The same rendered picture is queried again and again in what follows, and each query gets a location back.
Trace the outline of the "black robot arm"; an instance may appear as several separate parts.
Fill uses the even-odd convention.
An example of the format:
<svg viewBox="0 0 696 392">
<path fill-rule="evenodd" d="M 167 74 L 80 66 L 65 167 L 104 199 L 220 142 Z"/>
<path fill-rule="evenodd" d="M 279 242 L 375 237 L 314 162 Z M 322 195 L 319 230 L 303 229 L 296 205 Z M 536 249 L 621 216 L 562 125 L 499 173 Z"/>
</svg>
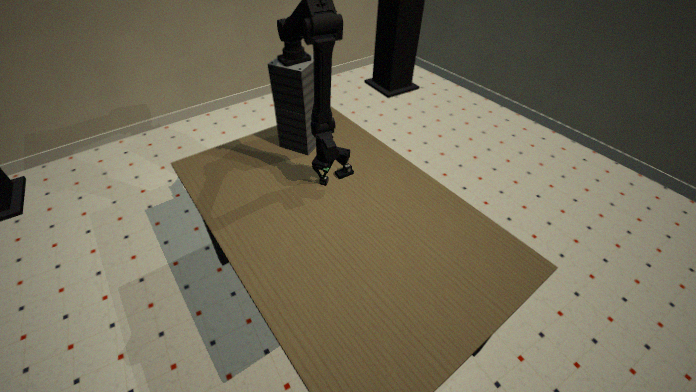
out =
<svg viewBox="0 0 696 392">
<path fill-rule="evenodd" d="M 337 14 L 333 0 L 301 0 L 291 16 L 277 20 L 277 29 L 285 46 L 277 59 L 285 67 L 311 61 L 301 40 L 307 45 L 314 44 L 311 132 L 316 137 L 316 147 L 321 150 L 321 162 L 329 164 L 336 160 L 343 166 L 349 161 L 350 149 L 336 147 L 332 135 L 335 120 L 330 105 L 332 53 L 335 41 L 343 38 L 342 15 Z"/>
</svg>

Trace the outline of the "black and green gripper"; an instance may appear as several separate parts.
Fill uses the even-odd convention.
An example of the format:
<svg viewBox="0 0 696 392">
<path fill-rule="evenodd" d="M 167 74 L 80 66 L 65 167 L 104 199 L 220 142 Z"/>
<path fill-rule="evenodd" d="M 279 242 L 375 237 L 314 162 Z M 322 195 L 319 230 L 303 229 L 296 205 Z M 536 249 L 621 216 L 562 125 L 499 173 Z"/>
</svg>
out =
<svg viewBox="0 0 696 392">
<path fill-rule="evenodd" d="M 316 154 L 317 154 L 317 155 L 316 155 L 316 157 L 314 158 L 314 160 L 312 161 L 312 168 L 316 171 L 316 173 L 318 174 L 318 176 L 320 177 L 320 179 L 323 179 L 323 180 L 324 180 L 324 178 L 325 178 L 326 174 L 329 172 L 329 170 L 330 170 L 330 168 L 331 168 L 331 166 L 332 166 L 334 160 L 331 161 L 329 164 L 328 164 L 328 163 L 323 163 L 323 162 L 321 162 L 321 154 L 320 154 L 320 151 L 321 151 L 321 150 L 318 149 L 318 148 L 316 147 Z M 324 175 L 323 175 L 323 176 L 321 176 L 321 174 L 320 174 L 320 172 L 319 172 L 318 169 L 319 169 L 319 170 L 323 170 L 323 172 L 324 172 Z"/>
</svg>

